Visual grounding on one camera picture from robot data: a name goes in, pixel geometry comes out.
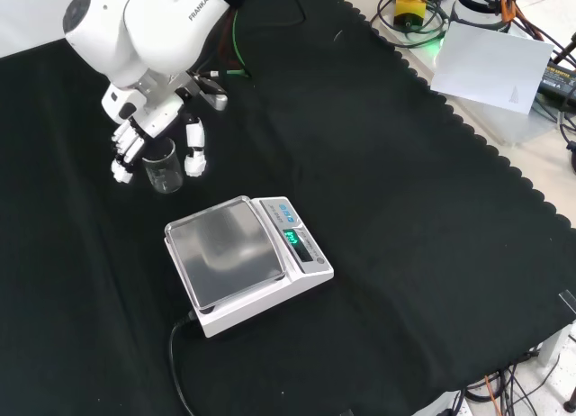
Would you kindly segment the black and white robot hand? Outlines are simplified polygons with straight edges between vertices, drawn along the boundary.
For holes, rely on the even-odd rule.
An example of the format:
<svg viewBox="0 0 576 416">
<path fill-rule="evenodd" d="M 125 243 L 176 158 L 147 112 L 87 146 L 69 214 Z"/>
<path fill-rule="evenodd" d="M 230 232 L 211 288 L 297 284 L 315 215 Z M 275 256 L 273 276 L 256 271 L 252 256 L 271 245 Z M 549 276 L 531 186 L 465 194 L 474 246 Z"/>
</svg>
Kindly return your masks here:
<svg viewBox="0 0 576 416">
<path fill-rule="evenodd" d="M 184 122 L 188 154 L 184 171 L 198 177 L 206 168 L 205 132 L 202 121 L 184 114 L 185 101 L 177 93 L 170 93 L 158 104 L 150 104 L 138 89 L 120 89 L 109 85 L 103 99 L 105 112 L 118 124 L 112 135 L 114 159 L 111 171 L 114 179 L 127 184 L 132 179 L 135 163 L 153 141 L 166 136 L 176 122 Z"/>
</svg>

